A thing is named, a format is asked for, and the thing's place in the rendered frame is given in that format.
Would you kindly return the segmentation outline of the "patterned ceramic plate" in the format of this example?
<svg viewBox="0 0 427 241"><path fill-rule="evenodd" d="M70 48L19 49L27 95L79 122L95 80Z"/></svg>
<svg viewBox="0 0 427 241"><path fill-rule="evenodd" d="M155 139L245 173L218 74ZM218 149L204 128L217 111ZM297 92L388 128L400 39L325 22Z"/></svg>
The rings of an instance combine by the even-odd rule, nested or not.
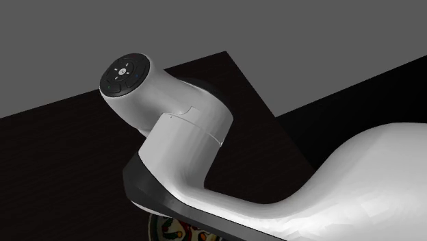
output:
<svg viewBox="0 0 427 241"><path fill-rule="evenodd" d="M150 241L227 241L194 225L154 214L149 216L148 238Z"/></svg>

